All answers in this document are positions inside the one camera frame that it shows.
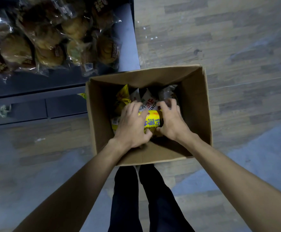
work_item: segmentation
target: hand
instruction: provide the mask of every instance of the hand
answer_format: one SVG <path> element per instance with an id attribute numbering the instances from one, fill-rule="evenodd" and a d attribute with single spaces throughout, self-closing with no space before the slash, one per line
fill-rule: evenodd
<path id="1" fill-rule="evenodd" d="M 170 99 L 171 108 L 169 108 L 164 101 L 158 102 L 157 106 L 160 106 L 163 114 L 164 124 L 157 131 L 171 140 L 179 141 L 180 138 L 187 132 L 191 132 L 185 121 L 180 114 L 180 108 L 177 105 L 175 99 Z"/>
<path id="2" fill-rule="evenodd" d="M 141 102 L 134 101 L 126 105 L 121 112 L 120 122 L 114 139 L 122 145 L 125 153 L 131 148 L 147 143 L 152 137 L 150 130 L 147 129 L 146 134 L 144 133 L 148 108 L 138 115 L 141 105 Z"/>

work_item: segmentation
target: person's left hand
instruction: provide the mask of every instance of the person's left hand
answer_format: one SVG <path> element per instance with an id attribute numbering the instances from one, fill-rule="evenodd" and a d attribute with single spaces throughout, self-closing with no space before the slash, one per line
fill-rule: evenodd
<path id="1" fill-rule="evenodd" d="M 121 112 L 120 122 L 114 139 L 118 141 L 118 144 L 122 145 L 125 152 L 147 143 L 152 137 L 152 132 L 149 129 L 146 130 L 146 134 L 144 133 L 148 108 L 138 115 L 141 105 L 141 102 L 134 101 L 126 105 Z"/>

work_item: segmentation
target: person's left arm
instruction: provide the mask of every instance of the person's left arm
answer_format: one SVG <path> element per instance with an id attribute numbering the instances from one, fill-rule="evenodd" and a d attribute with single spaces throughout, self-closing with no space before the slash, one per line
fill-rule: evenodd
<path id="1" fill-rule="evenodd" d="M 148 142 L 152 136 L 149 130 L 144 133 L 148 110 L 138 116 L 141 105 L 142 103 L 132 102 L 125 106 L 115 137 L 31 212 L 14 232 L 79 231 L 120 158 L 129 149 Z"/>

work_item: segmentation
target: cardboard box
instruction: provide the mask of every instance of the cardboard box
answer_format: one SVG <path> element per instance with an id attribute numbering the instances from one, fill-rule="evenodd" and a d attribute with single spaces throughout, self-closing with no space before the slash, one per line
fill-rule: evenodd
<path id="1" fill-rule="evenodd" d="M 147 88 L 178 84 L 183 119 L 192 132 L 212 145 L 211 123 L 208 104 L 208 89 L 205 70 L 200 65 L 171 66 L 102 75 L 90 78 L 86 84 L 87 110 L 90 121 L 93 154 L 98 154 L 114 137 L 109 108 L 109 98 L 123 87 Z M 166 137 L 156 138 L 142 148 L 130 150 L 118 165 L 139 165 L 181 160 L 192 155 L 177 142 Z"/>

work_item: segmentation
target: leg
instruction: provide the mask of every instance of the leg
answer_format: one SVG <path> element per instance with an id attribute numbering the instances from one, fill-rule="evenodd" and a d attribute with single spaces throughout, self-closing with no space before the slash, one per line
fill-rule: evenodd
<path id="1" fill-rule="evenodd" d="M 139 178 L 149 201 L 150 232 L 194 232 L 153 164 L 142 165 Z"/>
<path id="2" fill-rule="evenodd" d="M 115 176 L 108 232 L 142 232 L 138 217 L 138 179 L 133 166 L 120 167 Z"/>

